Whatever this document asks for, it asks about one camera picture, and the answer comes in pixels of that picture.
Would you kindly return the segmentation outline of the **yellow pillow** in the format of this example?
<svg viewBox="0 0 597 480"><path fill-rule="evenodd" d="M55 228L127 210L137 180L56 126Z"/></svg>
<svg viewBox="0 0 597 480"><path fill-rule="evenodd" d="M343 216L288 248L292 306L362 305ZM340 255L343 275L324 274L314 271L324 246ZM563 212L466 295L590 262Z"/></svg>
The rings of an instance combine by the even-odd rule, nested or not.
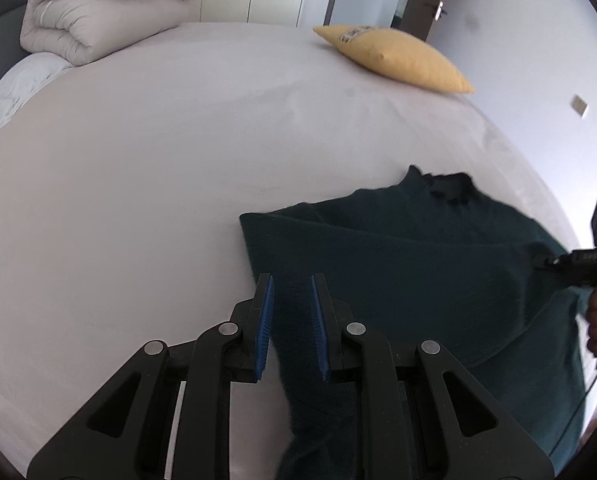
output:
<svg viewBox="0 0 597 480"><path fill-rule="evenodd" d="M372 73L441 93L475 92L445 55L401 30L359 25L315 26L312 30Z"/></svg>

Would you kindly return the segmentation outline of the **upper wall socket plate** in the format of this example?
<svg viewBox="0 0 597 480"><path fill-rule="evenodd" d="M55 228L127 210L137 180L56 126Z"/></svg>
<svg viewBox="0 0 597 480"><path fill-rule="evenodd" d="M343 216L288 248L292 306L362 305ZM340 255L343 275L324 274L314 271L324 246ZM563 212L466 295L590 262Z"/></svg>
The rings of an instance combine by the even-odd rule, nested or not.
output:
<svg viewBox="0 0 597 480"><path fill-rule="evenodd" d="M589 110L589 104L578 94L571 100L571 108L575 110L580 118L585 119Z"/></svg>

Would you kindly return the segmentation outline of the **white bed sheet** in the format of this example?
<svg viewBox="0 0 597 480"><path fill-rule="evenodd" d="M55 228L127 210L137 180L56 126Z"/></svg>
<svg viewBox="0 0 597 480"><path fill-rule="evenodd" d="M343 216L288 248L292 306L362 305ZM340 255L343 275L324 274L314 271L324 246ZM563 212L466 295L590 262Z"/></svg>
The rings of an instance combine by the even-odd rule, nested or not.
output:
<svg viewBox="0 0 597 480"><path fill-rule="evenodd" d="M187 24L39 90L0 128L0 451L18 471L151 339L254 288L241 214L399 182L410 166L577 237L463 96L364 70L313 32Z"/></svg>

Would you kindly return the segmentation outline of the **folded beige comforter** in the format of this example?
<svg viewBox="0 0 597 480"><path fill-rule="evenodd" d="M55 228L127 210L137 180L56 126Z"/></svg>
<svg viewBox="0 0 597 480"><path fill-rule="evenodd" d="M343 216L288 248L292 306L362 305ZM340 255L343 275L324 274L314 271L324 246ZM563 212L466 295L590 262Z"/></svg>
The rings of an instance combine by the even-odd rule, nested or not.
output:
<svg viewBox="0 0 597 480"><path fill-rule="evenodd" d="M193 1L27 0L20 44L82 66L190 22Z"/></svg>

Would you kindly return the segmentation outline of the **dark green knit sweater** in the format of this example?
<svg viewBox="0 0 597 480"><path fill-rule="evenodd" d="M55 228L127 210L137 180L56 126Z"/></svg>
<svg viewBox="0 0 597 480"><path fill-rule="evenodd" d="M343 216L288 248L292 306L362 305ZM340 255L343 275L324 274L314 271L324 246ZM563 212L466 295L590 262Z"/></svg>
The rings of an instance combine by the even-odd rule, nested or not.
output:
<svg viewBox="0 0 597 480"><path fill-rule="evenodd" d="M255 274L276 282L271 338L291 409L281 479L348 479L355 395L320 374L310 279L388 339L444 346L529 433L555 469L583 432L578 315L588 293L536 269L563 247L466 174L410 168L388 188L240 219Z"/></svg>

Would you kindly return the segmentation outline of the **white pillow at bed edge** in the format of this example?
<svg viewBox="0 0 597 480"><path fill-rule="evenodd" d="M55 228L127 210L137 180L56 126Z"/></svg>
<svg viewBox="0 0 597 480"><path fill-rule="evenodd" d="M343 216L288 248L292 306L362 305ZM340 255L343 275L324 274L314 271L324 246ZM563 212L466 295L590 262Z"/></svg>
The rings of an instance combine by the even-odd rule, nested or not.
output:
<svg viewBox="0 0 597 480"><path fill-rule="evenodd" d="M0 79L0 129L40 90L73 68L65 58L49 52L17 62Z"/></svg>

